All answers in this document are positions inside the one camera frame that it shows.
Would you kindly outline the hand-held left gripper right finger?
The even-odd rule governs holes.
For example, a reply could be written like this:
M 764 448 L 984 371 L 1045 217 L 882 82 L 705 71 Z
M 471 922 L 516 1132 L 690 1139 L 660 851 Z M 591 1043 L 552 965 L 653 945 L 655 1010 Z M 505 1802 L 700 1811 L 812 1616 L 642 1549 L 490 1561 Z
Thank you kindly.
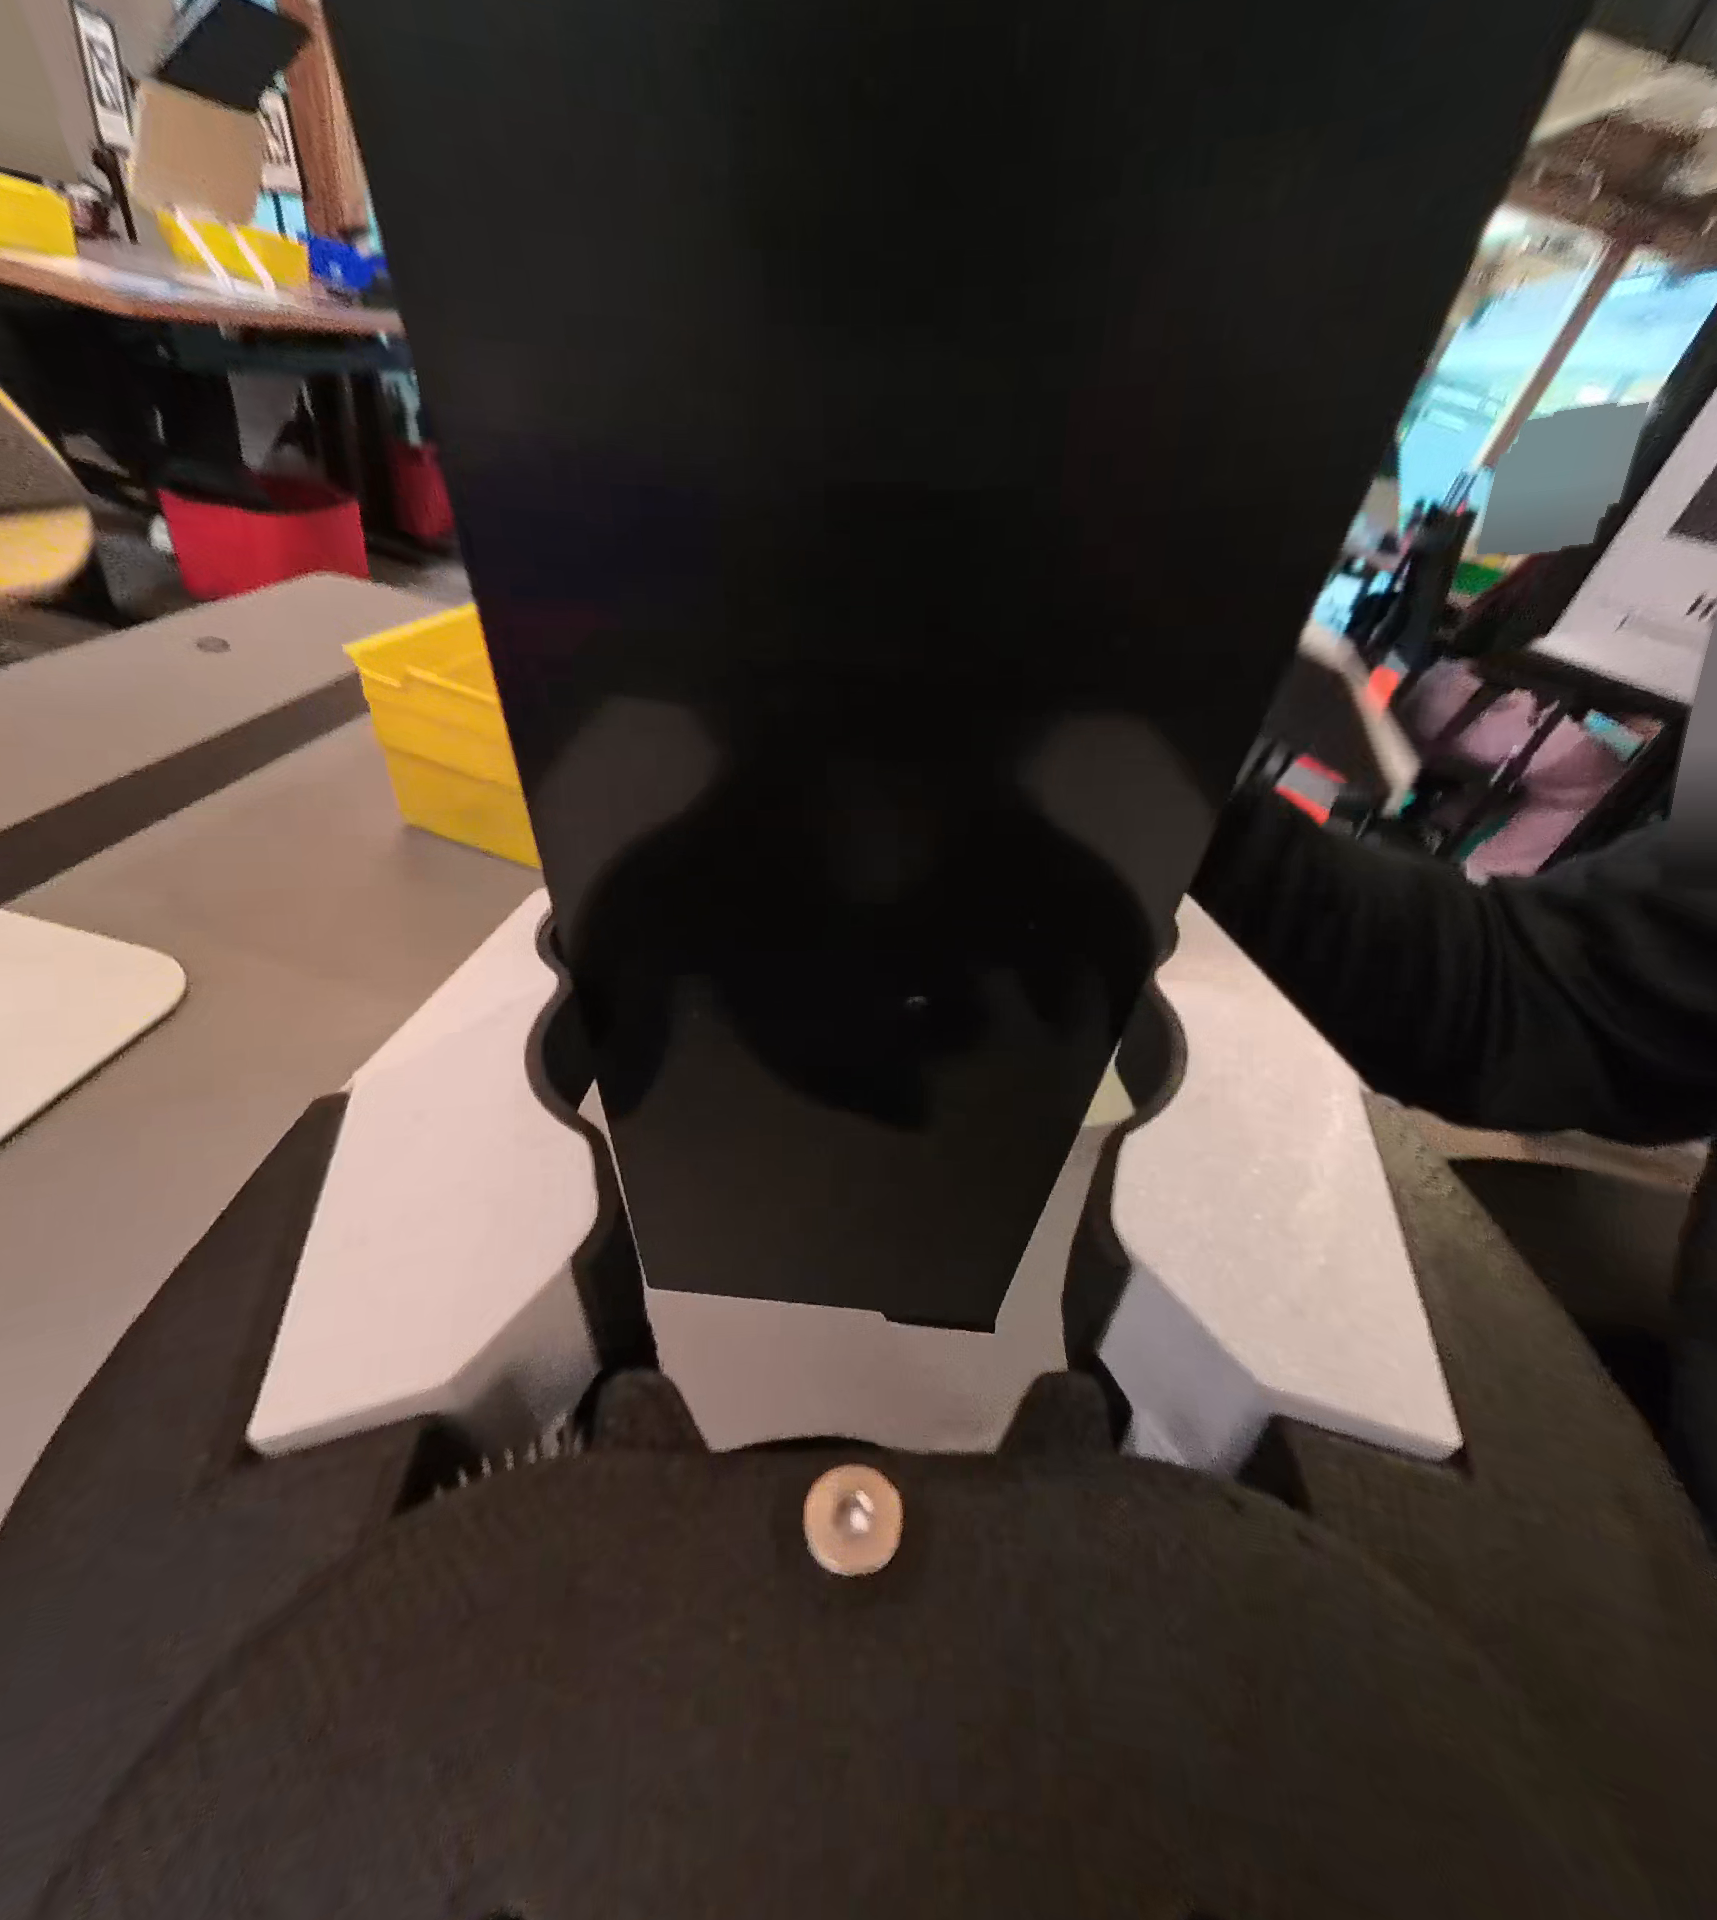
M 1193 900 L 1092 1120 L 1123 1261 L 1096 1358 L 1124 1451 L 1242 1464 L 1295 1421 L 1422 1464 L 1461 1424 L 1356 1076 Z

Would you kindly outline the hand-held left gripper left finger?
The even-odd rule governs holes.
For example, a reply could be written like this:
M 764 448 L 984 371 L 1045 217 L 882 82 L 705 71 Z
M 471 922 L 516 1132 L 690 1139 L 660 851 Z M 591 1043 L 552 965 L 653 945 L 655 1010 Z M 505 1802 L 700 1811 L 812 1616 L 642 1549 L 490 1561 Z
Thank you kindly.
M 346 1083 L 249 1444 L 434 1419 L 518 1454 L 648 1364 L 580 1008 L 534 893 Z

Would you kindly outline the yellow plastic bin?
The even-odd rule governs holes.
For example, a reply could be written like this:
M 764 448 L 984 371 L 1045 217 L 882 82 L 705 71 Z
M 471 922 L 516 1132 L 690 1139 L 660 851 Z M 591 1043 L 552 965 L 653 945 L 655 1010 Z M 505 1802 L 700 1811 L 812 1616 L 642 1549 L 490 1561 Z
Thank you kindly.
M 537 870 L 534 828 L 474 602 L 342 647 L 363 687 L 400 820 Z

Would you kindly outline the black fabric piece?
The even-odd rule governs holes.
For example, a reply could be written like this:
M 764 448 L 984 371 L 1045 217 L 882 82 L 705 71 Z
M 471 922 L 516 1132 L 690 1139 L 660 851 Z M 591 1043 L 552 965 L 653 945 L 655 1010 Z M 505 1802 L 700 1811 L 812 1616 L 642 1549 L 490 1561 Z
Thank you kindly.
M 1589 3 L 328 3 L 645 1278 L 991 1332 Z

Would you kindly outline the person's right forearm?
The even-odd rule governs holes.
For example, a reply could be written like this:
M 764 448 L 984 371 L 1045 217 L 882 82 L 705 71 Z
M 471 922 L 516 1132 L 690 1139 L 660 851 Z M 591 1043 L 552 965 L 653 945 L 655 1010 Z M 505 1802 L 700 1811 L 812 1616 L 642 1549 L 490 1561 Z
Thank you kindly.
M 1246 790 L 1193 898 L 1409 1108 L 1518 1136 L 1717 1141 L 1717 880 L 1660 828 L 1474 880 Z

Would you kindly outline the red plastic bin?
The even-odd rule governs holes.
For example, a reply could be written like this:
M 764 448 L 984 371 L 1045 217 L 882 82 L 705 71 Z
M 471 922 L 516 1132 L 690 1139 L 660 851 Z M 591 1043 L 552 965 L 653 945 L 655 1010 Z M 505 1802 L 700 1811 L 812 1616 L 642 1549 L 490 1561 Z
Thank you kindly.
M 217 603 L 313 574 L 370 578 L 361 505 L 351 492 L 305 471 L 247 479 L 254 486 L 232 492 L 156 492 L 193 599 Z

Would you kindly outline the black framed tag sign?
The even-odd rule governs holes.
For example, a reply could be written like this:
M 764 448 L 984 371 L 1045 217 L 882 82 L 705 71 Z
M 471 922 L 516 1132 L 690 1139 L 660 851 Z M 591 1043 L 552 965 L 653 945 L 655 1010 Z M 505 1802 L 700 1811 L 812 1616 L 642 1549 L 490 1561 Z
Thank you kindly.
M 1563 679 L 1690 707 L 1717 618 L 1717 306 L 1654 401 L 1591 572 L 1532 643 Z

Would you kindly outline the long wooden desk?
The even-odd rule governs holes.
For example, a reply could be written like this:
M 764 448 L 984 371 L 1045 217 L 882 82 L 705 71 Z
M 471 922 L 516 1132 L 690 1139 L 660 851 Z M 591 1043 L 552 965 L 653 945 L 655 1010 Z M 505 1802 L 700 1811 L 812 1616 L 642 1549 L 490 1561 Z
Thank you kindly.
M 154 505 L 165 468 L 243 459 L 232 373 L 298 380 L 322 474 L 361 505 L 367 545 L 396 560 L 425 551 L 399 517 L 381 375 L 409 366 L 396 312 L 316 288 L 251 290 L 185 272 L 170 253 L 91 241 L 78 253 L 0 248 L 0 319 L 17 333 L 89 316 L 119 352 L 119 373 L 160 392 L 137 461 L 74 464 L 101 499 Z

